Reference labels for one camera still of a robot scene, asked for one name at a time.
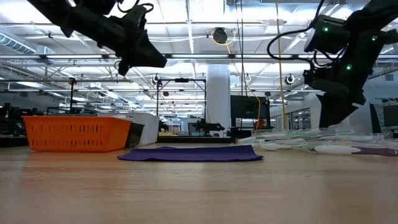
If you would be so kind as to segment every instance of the plastic basket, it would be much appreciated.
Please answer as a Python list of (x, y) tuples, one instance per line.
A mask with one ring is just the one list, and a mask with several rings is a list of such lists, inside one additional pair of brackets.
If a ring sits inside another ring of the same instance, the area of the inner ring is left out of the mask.
[(106, 117), (24, 116), (33, 151), (109, 152), (123, 149), (130, 121)]

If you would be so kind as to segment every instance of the purple cloth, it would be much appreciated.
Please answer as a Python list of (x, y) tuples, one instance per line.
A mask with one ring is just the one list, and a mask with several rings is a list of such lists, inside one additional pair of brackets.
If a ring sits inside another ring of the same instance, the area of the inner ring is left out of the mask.
[(172, 161), (172, 162), (243, 162), (262, 159), (252, 146), (197, 147), (157, 149), (133, 149), (130, 153), (118, 156), (126, 161)]

